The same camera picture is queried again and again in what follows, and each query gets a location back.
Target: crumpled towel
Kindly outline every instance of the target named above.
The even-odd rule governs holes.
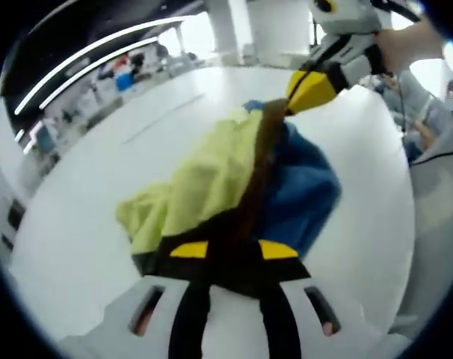
[[[253,171],[261,119],[262,111],[243,108],[217,122],[170,183],[151,185],[117,206],[132,254],[154,251],[162,237],[237,207]]]
[[[257,138],[263,105],[251,101],[216,123],[170,183],[151,185],[118,205],[116,217],[132,240],[132,255],[155,251],[163,237],[186,233],[235,209],[246,191],[258,191],[257,185],[247,186],[258,162],[259,138],[265,137]],[[272,170],[251,236],[284,243],[304,257],[341,189],[317,146],[290,123],[282,121],[275,131],[279,143],[268,152]]]

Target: blue container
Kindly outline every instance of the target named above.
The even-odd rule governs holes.
[[[125,91],[127,88],[130,88],[134,84],[134,79],[130,73],[124,73],[117,77],[117,88],[120,92]]]
[[[49,154],[55,149],[55,142],[45,126],[37,132],[35,137],[37,138],[37,145],[45,154]]]

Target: white table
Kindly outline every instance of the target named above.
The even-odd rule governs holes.
[[[191,145],[232,108],[282,97],[290,75],[196,70],[133,99],[68,152],[30,202],[10,267],[27,307],[53,339],[89,331],[138,279],[114,218],[117,203],[168,180]],[[394,123],[380,97],[363,88],[292,122],[321,146],[342,184],[306,265],[353,293],[367,319],[387,331],[414,243],[413,196]]]

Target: blue cloth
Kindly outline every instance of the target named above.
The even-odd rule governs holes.
[[[244,107],[261,109],[262,103],[253,101]],[[333,211],[341,187],[317,146],[290,123],[283,131],[255,234],[286,244],[303,258]]]

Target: fluorescent light strip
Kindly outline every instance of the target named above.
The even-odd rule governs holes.
[[[14,138],[15,142],[19,142],[22,136],[25,134],[24,129],[21,129],[19,132],[17,132],[16,137]]]
[[[97,40],[95,43],[91,43],[89,46],[84,47],[82,50],[76,52],[74,55],[68,57],[66,60],[62,61],[59,65],[57,65],[52,71],[50,71],[47,75],[45,75],[28,93],[25,95],[24,99],[18,104],[16,107],[14,114],[19,114],[24,107],[28,104],[28,102],[32,99],[32,97],[35,96],[37,92],[55,75],[57,75],[60,71],[62,71],[64,68],[69,66],[72,62],[80,58],[81,56],[84,56],[88,52],[92,51],[93,49],[103,45],[104,43],[107,43],[109,41],[112,41],[114,39],[117,39],[118,37],[121,37],[123,35],[131,34],[132,32],[136,32],[139,30],[143,30],[145,28],[152,28],[153,26],[159,26],[159,25],[165,25],[165,24],[170,24],[172,22],[180,22],[184,21],[186,19],[191,18],[192,16],[173,16],[173,17],[168,17],[166,19],[159,19],[159,20],[154,20],[150,22],[144,22],[142,24],[134,25],[130,28],[124,28],[123,30],[120,30],[118,32],[115,32],[113,34],[110,34],[106,37],[103,37],[100,40]]]
[[[76,73],[74,76],[72,76],[70,79],[65,81],[57,90],[52,92],[49,97],[47,97],[39,106],[41,110],[43,110],[55,97],[57,97],[62,91],[64,91],[66,88],[68,88],[71,84],[79,80],[83,75],[89,73],[96,67],[104,64],[107,61],[110,61],[113,58],[116,58],[119,55],[122,55],[125,52],[128,52],[130,50],[136,49],[141,46],[145,46],[149,43],[154,43],[157,41],[157,37],[151,37],[150,39],[145,39],[142,41],[138,41],[137,43],[133,43],[132,45],[128,45],[126,47],[123,47],[122,49],[118,49],[117,51],[112,52],[111,54],[104,56],[103,58],[93,62],[89,66],[85,67],[84,69],[80,70],[78,73]]]

